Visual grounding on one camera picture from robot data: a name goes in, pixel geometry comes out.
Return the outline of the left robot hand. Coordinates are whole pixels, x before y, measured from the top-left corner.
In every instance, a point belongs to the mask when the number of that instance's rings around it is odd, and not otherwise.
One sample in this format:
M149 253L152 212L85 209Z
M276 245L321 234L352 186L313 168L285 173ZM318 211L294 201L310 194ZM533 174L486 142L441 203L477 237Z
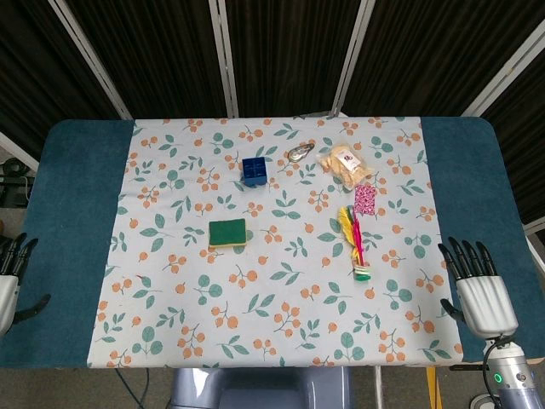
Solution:
M38 243L38 239L31 239L24 244L26 237L26 233L21 233L1 245L1 337L14 325L38 315L51 298L44 294L32 307L16 310L29 258Z

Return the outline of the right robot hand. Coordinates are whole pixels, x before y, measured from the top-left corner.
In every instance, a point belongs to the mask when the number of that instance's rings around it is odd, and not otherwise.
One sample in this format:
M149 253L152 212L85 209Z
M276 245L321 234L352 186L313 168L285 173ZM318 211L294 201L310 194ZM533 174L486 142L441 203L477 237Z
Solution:
M477 337L489 340L511 337L519 327L507 287L496 270L491 254L480 241L471 245L449 237L438 244L447 272L454 278L460 307L446 298L444 311L467 325Z

